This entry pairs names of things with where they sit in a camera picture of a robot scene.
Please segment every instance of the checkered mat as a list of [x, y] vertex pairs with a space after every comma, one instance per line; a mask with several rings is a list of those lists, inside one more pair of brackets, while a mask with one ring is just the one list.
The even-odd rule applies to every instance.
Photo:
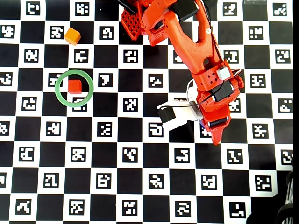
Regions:
[[[191, 74], [168, 40], [131, 41], [116, 1], [0, 0], [0, 224], [272, 223], [292, 169], [292, 3], [206, 4], [245, 80], [217, 146], [199, 122], [163, 130], [156, 107], [185, 99]], [[194, 41], [198, 25], [182, 23]], [[54, 84], [74, 68], [94, 95], [66, 108]], [[67, 78], [62, 95], [82, 100], [82, 81], [83, 95], [67, 93]]]

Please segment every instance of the red cube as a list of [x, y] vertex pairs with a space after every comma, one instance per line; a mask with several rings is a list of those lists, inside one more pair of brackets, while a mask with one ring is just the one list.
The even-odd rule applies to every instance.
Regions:
[[70, 94], [81, 94], [82, 82], [80, 80], [69, 80], [68, 92]]

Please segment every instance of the black square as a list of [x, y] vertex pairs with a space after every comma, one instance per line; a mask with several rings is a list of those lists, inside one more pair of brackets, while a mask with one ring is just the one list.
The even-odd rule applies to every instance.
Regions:
[[149, 137], [154, 138], [163, 138], [164, 137], [164, 129], [162, 127], [162, 123], [148, 123], [149, 127]]
[[18, 91], [42, 91], [43, 69], [19, 68]]
[[118, 118], [118, 141], [142, 142], [142, 133], [142, 118]]
[[15, 25], [1, 25], [0, 38], [14, 39]]
[[290, 171], [279, 171], [277, 170], [276, 171], [277, 173], [277, 191], [279, 192], [278, 193], [278, 196], [279, 196], [279, 201], [280, 201], [280, 204], [281, 203], [285, 203], [285, 192], [287, 192], [287, 185], [285, 183], [285, 180], [287, 178], [287, 175], [290, 173]]
[[254, 139], [268, 139], [268, 124], [252, 124], [252, 135]]
[[71, 162], [86, 162], [86, 147], [71, 147]]
[[76, 2], [75, 16], [89, 16], [89, 2]]
[[117, 93], [95, 92], [93, 99], [94, 117], [117, 117]]
[[9, 136], [10, 121], [0, 121], [0, 136]]
[[16, 199], [15, 215], [30, 216], [31, 215], [31, 199]]
[[274, 145], [248, 144], [249, 169], [275, 170]]
[[119, 69], [118, 92], [142, 92], [142, 69]]
[[19, 20], [21, 15], [21, 3], [19, 0], [0, 2], [0, 20]]
[[20, 43], [44, 43], [44, 21], [21, 21]]
[[68, 68], [69, 46], [46, 44], [44, 66], [46, 68]]
[[69, 201], [69, 215], [83, 216], [85, 211], [85, 200], [70, 200]]
[[142, 169], [117, 169], [118, 194], [142, 194]]
[[46, 0], [46, 20], [70, 20], [70, 2]]
[[112, 181], [112, 174], [97, 173], [95, 188], [111, 189], [111, 181]]
[[138, 50], [123, 50], [123, 63], [124, 64], [137, 64], [138, 63]]
[[195, 195], [195, 169], [170, 169], [170, 194]]
[[35, 147], [19, 147], [19, 162], [33, 162]]
[[194, 142], [194, 122], [169, 131], [169, 142]]
[[18, 67], [19, 45], [0, 44], [0, 67]]
[[66, 116], [66, 107], [62, 105], [52, 92], [43, 92], [43, 116]]
[[0, 142], [0, 166], [13, 166], [14, 142], [3, 141]]
[[98, 87], [113, 87], [113, 73], [99, 73]]
[[12, 193], [37, 193], [38, 168], [14, 168]]
[[74, 63], [88, 63], [89, 50], [88, 49], [75, 49], [74, 50]]
[[291, 63], [290, 50], [276, 49], [275, 50], [275, 63], [276, 64], [290, 64]]
[[293, 99], [279, 98], [278, 113], [293, 113]]
[[36, 111], [37, 97], [22, 97], [22, 111]]
[[217, 175], [201, 175], [202, 190], [217, 190]]
[[191, 217], [191, 201], [175, 201], [176, 217]]
[[251, 215], [247, 221], [250, 223], [274, 223], [276, 215], [281, 208], [281, 203], [285, 202], [283, 193], [279, 189], [279, 193], [274, 197], [252, 197], [251, 198]]
[[37, 220], [62, 220], [64, 195], [39, 194], [37, 197]]
[[223, 2], [222, 4], [223, 16], [237, 16], [238, 15], [238, 3], [237, 2]]
[[122, 162], [138, 162], [138, 148], [122, 148]]
[[196, 169], [221, 169], [221, 147], [195, 144]]
[[91, 195], [91, 221], [116, 220], [116, 195]]
[[248, 170], [223, 170], [224, 196], [250, 196]]
[[165, 68], [168, 67], [167, 46], [144, 46], [143, 58], [144, 68]]
[[286, 3], [273, 3], [273, 16], [287, 16]]
[[114, 27], [100, 26], [100, 40], [113, 40], [114, 39]]
[[118, 66], [118, 45], [95, 45], [94, 46], [94, 67], [95, 68], [117, 68], [117, 66]]
[[16, 122], [15, 122], [16, 141], [39, 141], [40, 130], [41, 130], [40, 117], [16, 117]]
[[44, 173], [43, 188], [59, 188], [59, 173]]
[[168, 93], [144, 93], [143, 116], [159, 117], [157, 106], [168, 101]]
[[39, 49], [25, 49], [24, 50], [24, 62], [38, 63], [38, 61], [39, 61]]
[[137, 216], [138, 215], [138, 201], [137, 200], [122, 200], [122, 216]]
[[61, 122], [47, 121], [46, 136], [61, 136]]
[[190, 149], [174, 148], [174, 163], [190, 163]]
[[136, 41], [132, 41], [131, 37], [123, 27], [122, 23], [119, 23], [119, 44], [137, 45], [143, 44], [143, 35], [140, 35]]
[[65, 168], [64, 193], [89, 194], [90, 168]]
[[41, 15], [41, 3], [26, 1], [26, 15]]
[[274, 119], [275, 144], [293, 144], [293, 120]]
[[112, 137], [112, 122], [98, 122], [98, 137]]
[[256, 191], [272, 192], [271, 176], [255, 176]]
[[272, 92], [293, 93], [293, 70], [271, 69]]
[[5, 188], [7, 182], [6, 173], [0, 173], [0, 180], [0, 188]]
[[271, 94], [246, 94], [248, 118], [272, 118]]
[[[204, 3], [210, 12], [210, 20], [217, 21], [217, 1], [204, 1]], [[195, 15], [193, 16], [193, 21], [198, 21]]]
[[224, 223], [223, 197], [197, 196], [198, 223]]
[[168, 168], [169, 152], [167, 143], [143, 144], [143, 167]]
[[92, 167], [116, 167], [116, 143], [94, 143]]
[[223, 143], [247, 143], [246, 119], [231, 119], [223, 130]]
[[149, 189], [164, 189], [164, 174], [149, 174]]
[[0, 107], [0, 115], [15, 115], [16, 97], [16, 92], [0, 92], [1, 103], [5, 105]]
[[94, 22], [72, 21], [71, 27], [81, 33], [80, 44], [93, 44]]
[[169, 69], [169, 92], [186, 92], [191, 79], [191, 72], [187, 69]]
[[269, 22], [269, 33], [270, 44], [293, 44], [292, 22]]
[[229, 202], [230, 218], [246, 218], [245, 202]]
[[251, 4], [243, 2], [243, 20], [244, 21], [267, 21], [267, 3], [259, 2]]
[[192, 22], [181, 22], [180, 23], [183, 32], [191, 39], [193, 40], [193, 25]]
[[116, 1], [96, 1], [95, 20], [96, 21], [118, 21], [118, 2]]
[[243, 44], [243, 22], [218, 22], [219, 44]]
[[9, 218], [9, 202], [10, 194], [0, 194], [0, 220], [7, 220]]
[[40, 167], [64, 167], [65, 142], [41, 142]]
[[227, 149], [228, 164], [243, 164], [243, 150], [242, 149]]
[[269, 45], [245, 45], [244, 56], [246, 69], [270, 68]]
[[145, 222], [169, 222], [169, 197], [144, 195], [143, 211]]
[[198, 8], [199, 7], [192, 0], [184, 2], [178, 1], [171, 6], [171, 9], [178, 15], [179, 22], [183, 22], [192, 17], [198, 12]]
[[92, 118], [67, 118], [67, 141], [91, 141]]
[[123, 112], [138, 112], [138, 98], [123, 98]]

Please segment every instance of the white square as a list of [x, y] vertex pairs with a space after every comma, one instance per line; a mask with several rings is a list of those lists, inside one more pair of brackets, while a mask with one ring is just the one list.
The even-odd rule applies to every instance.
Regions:
[[[62, 73], [68, 71], [68, 68], [44, 68], [43, 69], [43, 92], [55, 92], [55, 83]], [[69, 77], [62, 81], [60, 92], [68, 92]]]
[[144, 195], [169, 195], [169, 169], [168, 168], [144, 168], [143, 169], [143, 194]]
[[[106, 133], [98, 130], [98, 122], [107, 123], [105, 128]], [[92, 121], [92, 142], [117, 142], [118, 135], [118, 119], [117, 117], [93, 117]]]
[[0, 20], [0, 28], [0, 34], [3, 34], [3, 38], [0, 38], [0, 43], [20, 43], [20, 20]]
[[[244, 218], [231, 218], [229, 211], [230, 202], [242, 202], [245, 203], [245, 213]], [[236, 196], [224, 196], [223, 197], [223, 211], [224, 211], [224, 223], [230, 224], [245, 224], [249, 215], [251, 215], [251, 198], [250, 197], [236, 197]]]
[[169, 143], [170, 169], [195, 169], [195, 143]]
[[175, 60], [180, 63], [174, 63], [174, 47], [168, 45], [168, 69], [188, 69], [179, 56]]
[[[191, 212], [191, 217], [176, 216], [176, 201], [190, 202], [188, 210]], [[197, 222], [197, 200], [196, 195], [170, 195], [169, 196], [170, 222], [174, 223], [196, 223]]]
[[67, 141], [65, 143], [65, 167], [92, 167], [92, 143], [86, 141]]
[[[81, 6], [77, 5], [80, 3], [89, 3], [89, 5]], [[94, 21], [94, 10], [95, 10], [95, 2], [93, 0], [80, 0], [79, 2], [71, 1], [70, 2], [70, 21]]]
[[[70, 200], [77, 203], [77, 207], [70, 208]], [[75, 214], [79, 210], [84, 211], [84, 215]], [[90, 216], [90, 194], [64, 194], [63, 221], [89, 221]]]
[[63, 221], [36, 221], [36, 224], [63, 224]]
[[[82, 92], [81, 94], [67, 93], [67, 101], [80, 102], [87, 97], [88, 92]], [[93, 96], [82, 107], [66, 107], [66, 114], [68, 117], [92, 117], [93, 116]]]
[[170, 224], [169, 222], [143, 222], [143, 224]]
[[[123, 216], [123, 201], [137, 201], [137, 216]], [[116, 221], [117, 222], [142, 222], [143, 221], [143, 195], [116, 195]]]
[[[15, 212], [17, 210], [17, 207], [16, 207], [17, 199], [31, 200], [31, 209], [28, 210], [28, 212], [30, 212], [30, 215], [16, 215], [15, 214]], [[37, 210], [37, 194], [11, 194], [10, 195], [10, 206], [9, 206], [9, 220], [10, 221], [36, 221], [36, 210]]]
[[230, 117], [234, 118], [246, 118], [246, 94], [240, 93], [235, 101], [229, 103]]
[[[214, 34], [216, 42], [218, 43], [218, 22], [217, 21], [211, 21], [211, 30]], [[199, 22], [197, 21], [192, 22], [192, 40], [194, 43], [196, 43], [199, 39], [198, 31], [199, 31]]]
[[203, 132], [206, 136], [209, 135], [209, 137], [207, 138], [203, 138], [200, 136], [200, 132], [201, 132], [201, 124], [200, 122], [197, 120], [194, 122], [194, 140], [195, 140], [195, 143], [207, 143], [207, 144], [212, 144], [213, 141], [212, 141], [212, 137], [211, 137], [211, 133], [210, 132], [207, 132], [206, 129], [203, 128]]
[[[224, 5], [223, 3], [232, 3], [228, 9], [230, 12], [223, 13]], [[243, 0], [219, 0], [217, 5], [217, 20], [218, 21], [243, 21]]]
[[[196, 195], [197, 196], [223, 196], [223, 178], [222, 169], [196, 169]], [[205, 177], [205, 175], [215, 175], [216, 180]], [[207, 186], [210, 189], [202, 188], [206, 186], [206, 183], [211, 183]]]
[[6, 173], [6, 176], [0, 174], [0, 194], [10, 194], [13, 180], [13, 168], [1, 167], [0, 173]]
[[271, 69], [245, 69], [246, 93], [272, 93]]
[[0, 67], [0, 92], [17, 92], [19, 68]]
[[90, 221], [89, 224], [117, 224], [116, 221]]
[[[285, 57], [276, 58], [276, 53], [282, 54], [284, 52]], [[277, 63], [277, 61], [287, 61], [290, 63]], [[270, 68], [271, 69], [293, 69], [293, 45], [292, 44], [271, 44], [270, 45]]]
[[241, 44], [223, 44], [219, 45], [221, 55], [227, 58], [231, 69], [244, 69], [244, 45]]
[[125, 118], [143, 117], [143, 93], [121, 92], [117, 95], [117, 116]]
[[[239, 152], [234, 152], [229, 149], [241, 149]], [[241, 143], [222, 143], [221, 144], [221, 163], [222, 169], [236, 169], [236, 170], [249, 170], [249, 157], [248, 145]]]
[[[258, 34], [263, 34], [263, 39], [258, 39]], [[269, 22], [268, 21], [243, 21], [243, 44], [244, 45], [269, 45]]]
[[[270, 176], [272, 191], [256, 191], [256, 176]], [[277, 193], [277, 175], [276, 170], [249, 170], [249, 185], [251, 197], [274, 197]]]
[[169, 131], [163, 129], [160, 118], [143, 118], [143, 142], [168, 143]]
[[[150, 44], [150, 39], [148, 35], [143, 35], [143, 45], [151, 45]], [[167, 46], [168, 45], [168, 38], [166, 38], [165, 40], [161, 41], [160, 43], [157, 43], [155, 46]]]
[[[247, 142], [248, 144], [274, 144], [274, 123], [272, 118], [247, 118]], [[267, 139], [253, 138], [253, 126], [252, 124], [267, 124], [268, 125], [268, 135]]]
[[13, 167], [39, 167], [39, 141], [15, 141]]
[[143, 168], [143, 143], [118, 142], [117, 168]]
[[[47, 122], [53, 122], [52, 127], [47, 127]], [[57, 141], [64, 142], [66, 141], [66, 125], [67, 117], [41, 117], [41, 141]]]
[[143, 45], [118, 45], [118, 68], [143, 69]]
[[93, 69], [94, 92], [118, 92], [118, 69]]
[[116, 21], [95, 21], [93, 43], [95, 45], [118, 45], [119, 25], [120, 23]]
[[38, 194], [63, 194], [64, 193], [65, 168], [64, 167], [40, 167], [38, 169]]
[[46, 1], [45, 0], [25, 0], [21, 1], [21, 20], [23, 21], [44, 21], [46, 20]]
[[284, 150], [293, 150], [293, 144], [275, 144], [275, 161], [276, 170], [288, 170], [292, 171], [293, 166], [291, 165], [292, 154], [287, 154], [285, 158], [281, 158], [281, 154]]
[[186, 19], [185, 21], [183, 22], [193, 22], [193, 17], [191, 16], [190, 18]]
[[[285, 3], [286, 6], [281, 8], [282, 10], [279, 12], [275, 12], [273, 10], [274, 3]], [[293, 22], [293, 1], [289, 0], [272, 0], [267, 1], [268, 8], [268, 21], [281, 21], [281, 22]]]
[[121, 6], [120, 4], [118, 5], [118, 22], [121, 22], [121, 15], [124, 9], [125, 8], [123, 6]]
[[93, 44], [77, 44], [76, 46], [70, 44], [69, 68], [92, 69], [93, 60], [94, 60]]
[[19, 68], [43, 68], [45, 45], [41, 43], [19, 44]]
[[278, 105], [278, 99], [285, 99], [284, 103], [291, 102], [293, 104], [292, 93], [273, 93], [272, 94], [272, 106], [273, 106], [273, 118], [274, 119], [293, 119], [293, 113], [279, 113], [283, 111], [291, 111], [287, 105]]
[[143, 92], [168, 93], [168, 83], [168, 69], [143, 69]]
[[117, 168], [91, 168], [90, 193], [92, 195], [116, 195], [117, 193]]
[[17, 92], [16, 112], [18, 117], [41, 117], [43, 107], [43, 92]]
[[0, 141], [14, 141], [15, 116], [0, 117]]
[[45, 21], [45, 44], [69, 45], [64, 35], [70, 28], [70, 21]]

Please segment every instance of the green ring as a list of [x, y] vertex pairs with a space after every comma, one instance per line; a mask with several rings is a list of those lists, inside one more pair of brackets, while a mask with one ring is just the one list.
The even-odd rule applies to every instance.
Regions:
[[[67, 101], [65, 98], [63, 98], [63, 96], [61, 95], [61, 92], [60, 92], [60, 84], [62, 83], [62, 81], [65, 77], [70, 76], [70, 75], [82, 76], [83, 78], [86, 79], [88, 86], [89, 86], [89, 92], [87, 94], [87, 97], [85, 97], [82, 101], [77, 102], [77, 103]], [[55, 95], [56, 95], [57, 99], [59, 100], [59, 102], [65, 106], [69, 106], [69, 107], [73, 107], [73, 108], [84, 106], [85, 104], [87, 104], [87, 102], [93, 96], [93, 80], [92, 80], [92, 78], [90, 78], [90, 76], [86, 72], [84, 72], [82, 70], [78, 70], [78, 69], [68, 70], [65, 73], [61, 74], [61, 76], [57, 79], [57, 81], [55, 83]]]

